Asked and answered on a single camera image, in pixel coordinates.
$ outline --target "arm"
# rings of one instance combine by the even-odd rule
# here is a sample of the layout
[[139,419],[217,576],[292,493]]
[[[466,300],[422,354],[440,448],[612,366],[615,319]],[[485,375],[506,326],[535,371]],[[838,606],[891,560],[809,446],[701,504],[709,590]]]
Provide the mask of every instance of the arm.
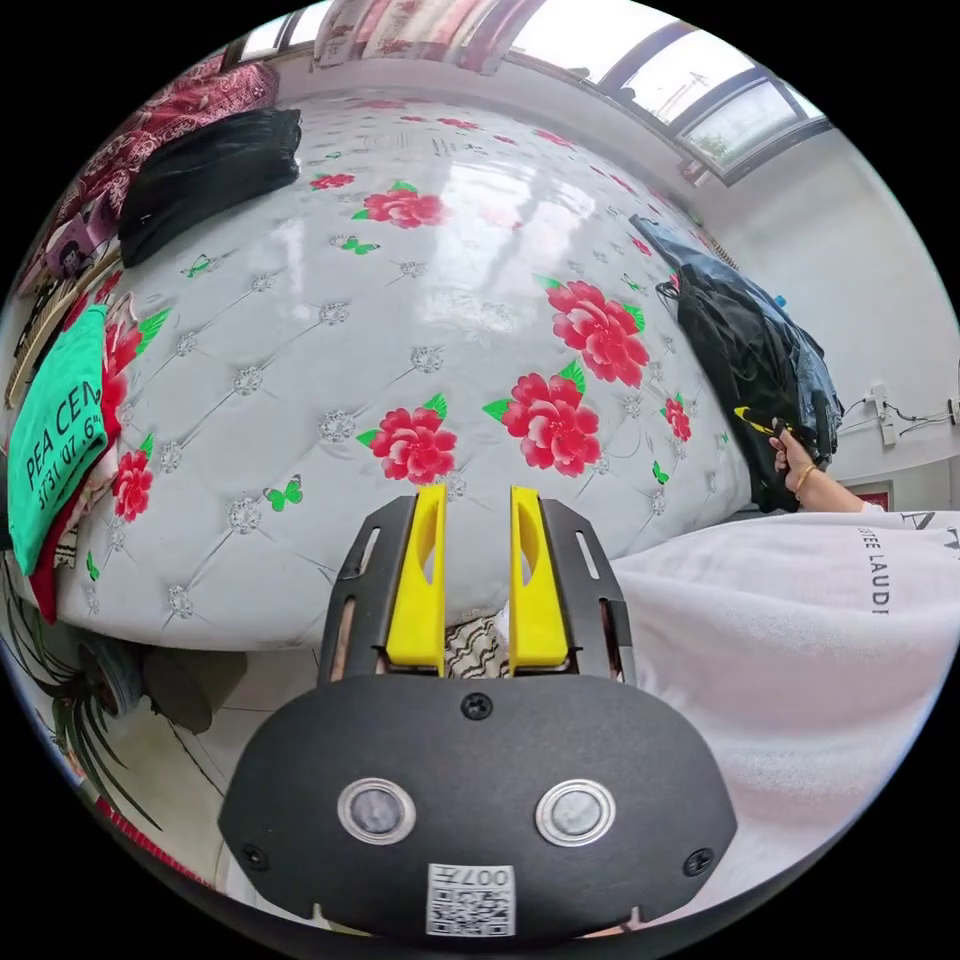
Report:
[[803,448],[787,430],[771,437],[777,451],[776,467],[787,471],[787,489],[800,506],[813,513],[862,513],[866,504],[832,477],[818,470]]

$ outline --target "green shirt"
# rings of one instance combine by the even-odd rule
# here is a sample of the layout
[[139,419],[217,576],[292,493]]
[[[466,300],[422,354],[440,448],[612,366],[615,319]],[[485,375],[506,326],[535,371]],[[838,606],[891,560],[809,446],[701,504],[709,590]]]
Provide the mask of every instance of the green shirt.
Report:
[[57,337],[10,436],[10,538],[26,576],[57,513],[106,447],[100,412],[106,315],[106,307],[88,307]]

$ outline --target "gold bracelet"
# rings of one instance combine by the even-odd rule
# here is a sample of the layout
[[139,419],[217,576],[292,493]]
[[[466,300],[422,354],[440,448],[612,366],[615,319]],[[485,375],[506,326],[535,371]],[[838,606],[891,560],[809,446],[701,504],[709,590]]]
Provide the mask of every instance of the gold bracelet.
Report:
[[816,465],[815,463],[808,463],[808,464],[803,468],[803,472],[800,474],[800,479],[797,481],[797,489],[796,489],[796,491],[794,492],[794,496],[795,496],[798,500],[800,499],[800,488],[803,486],[804,480],[806,480],[807,477],[810,476],[810,473],[811,473],[813,470],[816,470],[816,469],[817,469],[817,465]]

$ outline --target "wall outlet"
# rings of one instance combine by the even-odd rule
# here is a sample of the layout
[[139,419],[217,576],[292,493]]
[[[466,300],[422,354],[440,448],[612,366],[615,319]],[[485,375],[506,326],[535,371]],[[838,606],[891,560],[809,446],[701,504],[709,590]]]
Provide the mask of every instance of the wall outlet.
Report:
[[896,424],[893,421],[893,414],[887,409],[887,387],[886,384],[877,382],[871,388],[870,392],[864,398],[872,402],[877,408],[877,416],[880,418],[880,433],[883,436],[883,445],[892,447],[900,439],[897,433]]

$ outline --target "red sign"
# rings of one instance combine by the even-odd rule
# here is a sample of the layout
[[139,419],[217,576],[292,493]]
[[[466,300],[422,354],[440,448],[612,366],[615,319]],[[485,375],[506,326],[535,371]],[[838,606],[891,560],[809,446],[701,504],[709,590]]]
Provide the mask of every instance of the red sign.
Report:
[[890,494],[885,490],[877,493],[858,493],[857,496],[866,503],[874,503],[884,510],[890,509]]

